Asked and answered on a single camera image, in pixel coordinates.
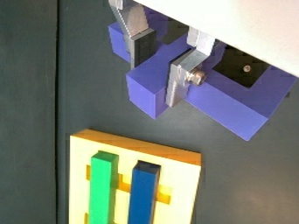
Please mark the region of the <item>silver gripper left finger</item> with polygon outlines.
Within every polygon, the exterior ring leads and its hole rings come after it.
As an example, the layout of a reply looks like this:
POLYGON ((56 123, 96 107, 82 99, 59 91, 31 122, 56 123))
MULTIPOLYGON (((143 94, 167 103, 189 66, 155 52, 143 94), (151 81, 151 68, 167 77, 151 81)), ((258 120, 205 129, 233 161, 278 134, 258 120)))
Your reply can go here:
POLYGON ((108 0, 125 34, 131 68, 138 67, 157 53, 157 31, 147 23, 145 6, 135 0, 108 0))

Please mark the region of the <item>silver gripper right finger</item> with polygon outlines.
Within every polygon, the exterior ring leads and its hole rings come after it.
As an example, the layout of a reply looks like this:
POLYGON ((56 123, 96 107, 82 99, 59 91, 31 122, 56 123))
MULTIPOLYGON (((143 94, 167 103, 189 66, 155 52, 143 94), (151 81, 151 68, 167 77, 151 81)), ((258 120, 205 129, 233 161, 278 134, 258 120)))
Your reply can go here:
POLYGON ((166 104, 174 107, 187 96, 190 85, 199 86, 206 80, 202 63, 211 55, 215 38, 190 27, 187 44, 193 46, 171 63, 166 104))

